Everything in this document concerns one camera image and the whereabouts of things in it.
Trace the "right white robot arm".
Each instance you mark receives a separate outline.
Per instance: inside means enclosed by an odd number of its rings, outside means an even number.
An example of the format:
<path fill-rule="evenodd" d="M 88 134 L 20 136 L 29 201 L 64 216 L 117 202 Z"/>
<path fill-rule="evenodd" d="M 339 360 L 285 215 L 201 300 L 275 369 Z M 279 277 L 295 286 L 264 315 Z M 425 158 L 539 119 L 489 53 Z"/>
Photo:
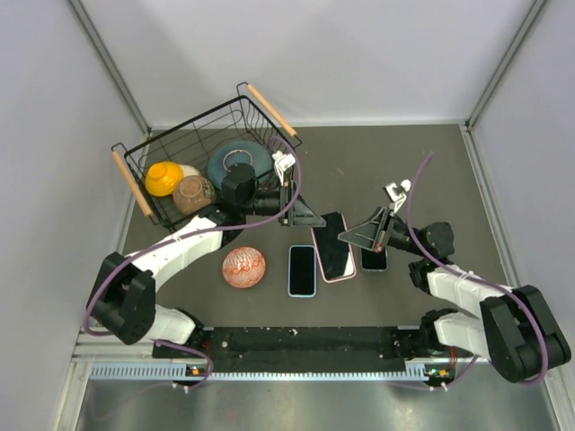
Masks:
<path fill-rule="evenodd" d="M 526 383 L 571 360 L 571 348 L 542 292 L 531 285 L 491 285 L 450 259 L 454 233 L 447 222 L 410 228 L 391 209 L 380 207 L 364 223 L 338 236 L 366 251 L 394 248 L 418 256 L 409 265 L 413 285 L 450 302 L 428 312 L 419 342 L 437 356 L 459 347 L 487 359 L 511 383 Z"/>

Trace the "teal phone black screen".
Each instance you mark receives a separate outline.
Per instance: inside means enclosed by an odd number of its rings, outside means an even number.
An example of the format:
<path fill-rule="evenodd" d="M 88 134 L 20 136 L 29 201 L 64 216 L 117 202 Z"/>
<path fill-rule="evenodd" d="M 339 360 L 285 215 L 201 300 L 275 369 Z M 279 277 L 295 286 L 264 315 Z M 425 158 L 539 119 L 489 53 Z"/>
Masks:
<path fill-rule="evenodd" d="M 368 272 L 383 272 L 387 270 L 387 252 L 382 250 L 380 252 L 361 250 L 360 266 L 364 271 Z"/>

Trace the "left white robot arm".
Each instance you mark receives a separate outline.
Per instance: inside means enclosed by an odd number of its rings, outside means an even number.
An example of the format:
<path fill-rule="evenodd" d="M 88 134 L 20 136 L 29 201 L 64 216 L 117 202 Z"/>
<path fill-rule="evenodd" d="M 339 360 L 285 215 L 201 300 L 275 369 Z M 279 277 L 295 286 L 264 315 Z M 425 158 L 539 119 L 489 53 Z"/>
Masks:
<path fill-rule="evenodd" d="M 259 191 L 246 177 L 248 171 L 247 165 L 234 167 L 224 181 L 226 190 L 247 186 L 246 198 L 220 197 L 156 244 L 128 256 L 117 252 L 107 256 L 86 306 L 84 326 L 96 320 L 126 345 L 149 339 L 172 343 L 185 356 L 198 354 L 204 343 L 199 323 L 185 312 L 157 304 L 159 288 L 251 228 L 249 216 L 258 216 L 257 226 L 274 221 L 285 226 L 326 225 L 301 198 L 296 183 L 286 181 L 277 189 Z"/>

